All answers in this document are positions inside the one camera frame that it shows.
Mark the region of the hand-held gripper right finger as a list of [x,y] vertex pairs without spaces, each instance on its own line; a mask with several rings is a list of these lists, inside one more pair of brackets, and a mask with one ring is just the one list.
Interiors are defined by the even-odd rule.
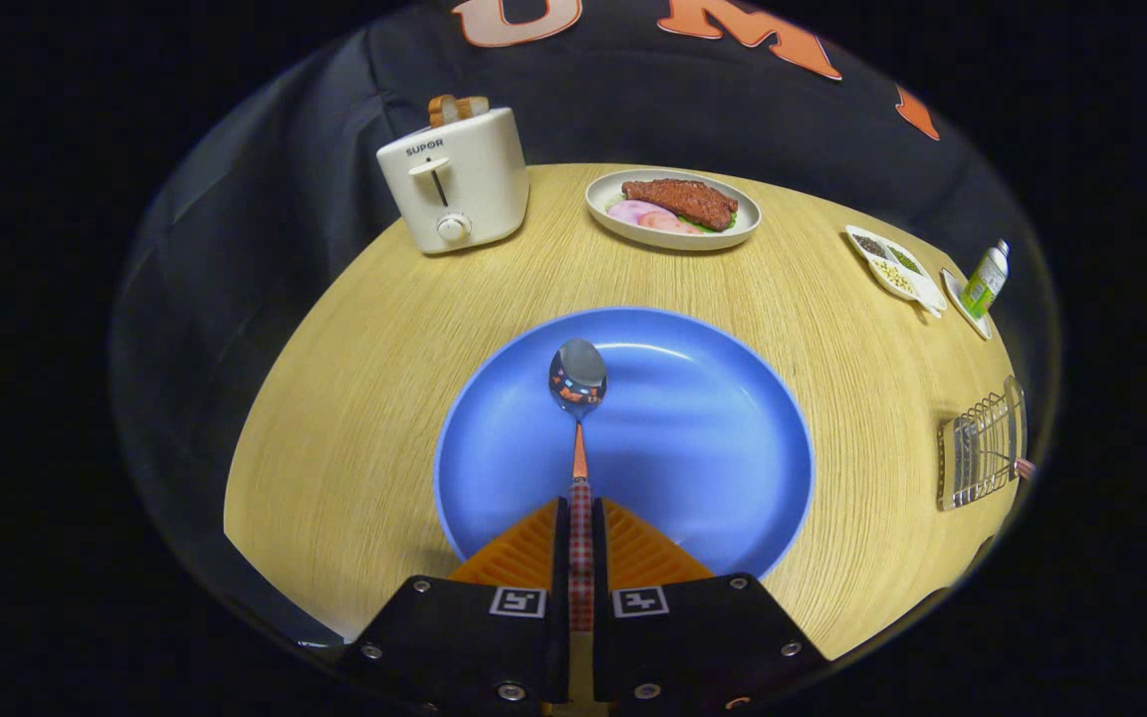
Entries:
[[829,672],[750,572],[707,572],[604,498],[591,524],[592,689],[609,711],[766,712]]

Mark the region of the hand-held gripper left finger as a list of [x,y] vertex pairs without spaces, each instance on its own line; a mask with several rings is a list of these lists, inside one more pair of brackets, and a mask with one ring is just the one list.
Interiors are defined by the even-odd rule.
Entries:
[[447,580],[401,583],[338,672],[408,711],[551,711],[570,699],[570,507],[557,498]]

